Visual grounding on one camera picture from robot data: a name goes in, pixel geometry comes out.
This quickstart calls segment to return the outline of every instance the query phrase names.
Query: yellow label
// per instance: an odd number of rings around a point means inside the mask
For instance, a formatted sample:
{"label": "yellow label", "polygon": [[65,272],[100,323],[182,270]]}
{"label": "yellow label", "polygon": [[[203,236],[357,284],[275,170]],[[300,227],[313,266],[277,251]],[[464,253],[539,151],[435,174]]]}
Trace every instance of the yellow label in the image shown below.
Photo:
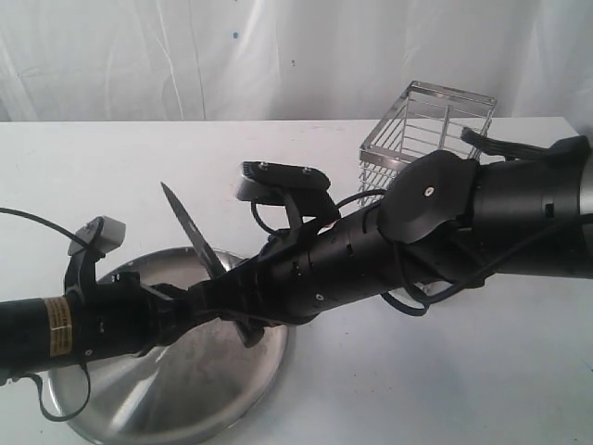
{"label": "yellow label", "polygon": [[57,357],[72,352],[72,317],[64,297],[44,299],[49,318],[49,356]]}

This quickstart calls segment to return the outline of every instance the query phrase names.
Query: white backdrop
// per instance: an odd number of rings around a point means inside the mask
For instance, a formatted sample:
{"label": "white backdrop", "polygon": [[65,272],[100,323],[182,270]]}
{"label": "white backdrop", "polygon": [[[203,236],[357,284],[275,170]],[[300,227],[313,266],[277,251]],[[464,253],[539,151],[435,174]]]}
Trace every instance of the white backdrop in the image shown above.
{"label": "white backdrop", "polygon": [[593,133],[588,0],[0,0],[0,121],[379,118],[410,80]]}

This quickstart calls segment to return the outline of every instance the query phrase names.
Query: white table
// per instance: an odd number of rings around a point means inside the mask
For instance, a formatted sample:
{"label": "white table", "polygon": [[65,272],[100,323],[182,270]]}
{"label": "white table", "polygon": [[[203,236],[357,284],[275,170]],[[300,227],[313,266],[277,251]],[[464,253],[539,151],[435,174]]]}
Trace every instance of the white table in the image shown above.
{"label": "white table", "polygon": [[[213,246],[253,255],[265,235],[233,198],[242,160],[312,165],[335,198],[358,187],[374,121],[0,124],[1,205],[76,230],[96,215],[128,224],[99,272],[188,242],[159,181]],[[495,119],[490,135],[539,146],[574,135],[561,118]],[[266,211],[271,225],[281,211]],[[0,218],[1,299],[58,295],[68,240]],[[222,444],[578,444],[593,442],[593,284],[494,277],[422,319],[367,299],[296,330],[271,394]],[[0,442],[83,444],[46,422],[31,383],[0,388]]]}

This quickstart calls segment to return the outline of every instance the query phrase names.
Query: metal wire basket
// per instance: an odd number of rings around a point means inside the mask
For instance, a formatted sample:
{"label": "metal wire basket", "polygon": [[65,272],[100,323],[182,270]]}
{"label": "metal wire basket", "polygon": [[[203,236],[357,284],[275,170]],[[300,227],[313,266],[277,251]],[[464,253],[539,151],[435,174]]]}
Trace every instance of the metal wire basket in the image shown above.
{"label": "metal wire basket", "polygon": [[[486,135],[496,104],[487,95],[410,83],[360,147],[360,191],[387,187],[408,164],[434,150],[478,159],[480,151],[461,141],[461,130]],[[377,198],[364,197],[359,204]]]}

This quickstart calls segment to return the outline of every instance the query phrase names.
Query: knife blade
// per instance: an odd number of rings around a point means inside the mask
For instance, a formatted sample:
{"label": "knife blade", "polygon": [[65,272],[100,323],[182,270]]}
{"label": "knife blade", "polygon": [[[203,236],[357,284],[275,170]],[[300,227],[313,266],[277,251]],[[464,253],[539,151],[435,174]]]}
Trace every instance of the knife blade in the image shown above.
{"label": "knife blade", "polygon": [[166,184],[160,183],[160,185],[163,187],[165,197],[167,197],[170,207],[177,217],[177,221],[179,221],[179,224],[182,225],[185,234],[192,243],[192,246],[196,251],[197,257],[200,259],[200,262],[206,268],[206,272],[208,272],[209,277],[216,278],[225,274],[226,269],[219,260],[219,257],[216,256],[216,253],[214,253],[214,250],[210,244],[208,244],[204,236],[197,229],[196,224],[189,216],[189,213],[183,206],[182,202],[175,196],[173,191],[168,188]]}

